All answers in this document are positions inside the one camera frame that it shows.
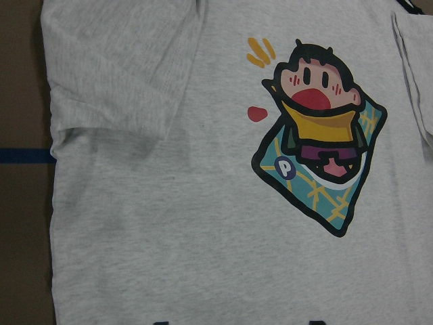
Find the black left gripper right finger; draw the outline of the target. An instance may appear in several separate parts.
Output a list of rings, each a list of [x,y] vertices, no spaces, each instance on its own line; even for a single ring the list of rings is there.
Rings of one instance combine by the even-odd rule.
[[[323,321],[323,320],[310,320],[309,325],[325,325],[325,321]]]

